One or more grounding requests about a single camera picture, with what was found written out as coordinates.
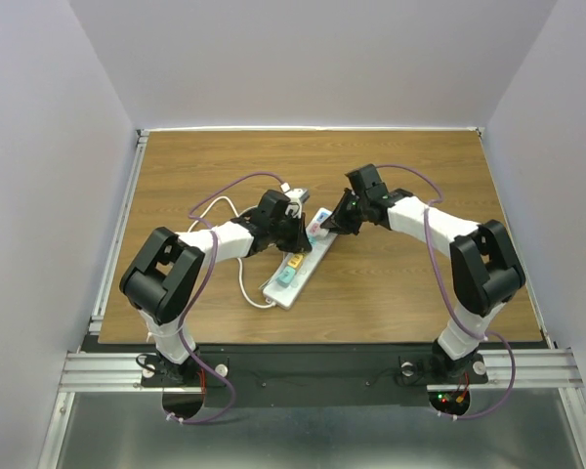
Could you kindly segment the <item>white square charger plug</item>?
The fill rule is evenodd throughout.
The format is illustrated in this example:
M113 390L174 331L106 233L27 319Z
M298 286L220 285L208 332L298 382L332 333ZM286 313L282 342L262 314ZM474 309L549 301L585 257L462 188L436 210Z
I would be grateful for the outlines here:
M309 234L313 238L324 238L329 235L329 230L323 228L319 221L314 221L309 227Z

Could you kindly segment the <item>white power strip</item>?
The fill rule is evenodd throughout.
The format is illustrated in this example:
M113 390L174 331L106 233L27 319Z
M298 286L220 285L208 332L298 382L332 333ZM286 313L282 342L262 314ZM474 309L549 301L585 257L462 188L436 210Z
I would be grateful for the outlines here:
M332 212L324 207L317 210L306 227L312 250L307 254L287 254L262 292L268 303L290 310L310 281L337 235L323 229L321 224Z

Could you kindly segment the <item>yellow usb charger plug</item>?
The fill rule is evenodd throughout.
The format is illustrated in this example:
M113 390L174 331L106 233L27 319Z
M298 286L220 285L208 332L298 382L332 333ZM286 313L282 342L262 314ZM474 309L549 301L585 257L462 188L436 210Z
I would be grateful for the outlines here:
M305 257L306 255L302 253L294 254L288 260L287 266L297 270L303 264Z

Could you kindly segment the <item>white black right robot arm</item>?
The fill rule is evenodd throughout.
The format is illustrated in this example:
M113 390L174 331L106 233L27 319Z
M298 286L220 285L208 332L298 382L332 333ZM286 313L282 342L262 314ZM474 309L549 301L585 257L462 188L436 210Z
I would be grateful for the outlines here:
M346 174L350 187L321 227L338 235L356 235L364 223L410 235L427 246L428 255L450 320L432 346L430 370L441 381L460 375L498 313L526 282L525 273L505 226L442 212L437 197L424 202L405 189L390 191L379 167L367 164Z

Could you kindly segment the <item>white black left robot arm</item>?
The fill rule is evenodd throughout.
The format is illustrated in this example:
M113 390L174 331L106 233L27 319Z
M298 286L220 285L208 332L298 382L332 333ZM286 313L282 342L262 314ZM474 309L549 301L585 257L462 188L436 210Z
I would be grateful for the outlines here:
M271 246L285 253L312 250L306 235L306 189L268 190L257 206L222 225L196 232L152 231L119 282L121 293L154 336L162 371L175 384L189 384L198 373L197 349L186 315L197 294L222 261L247 258Z

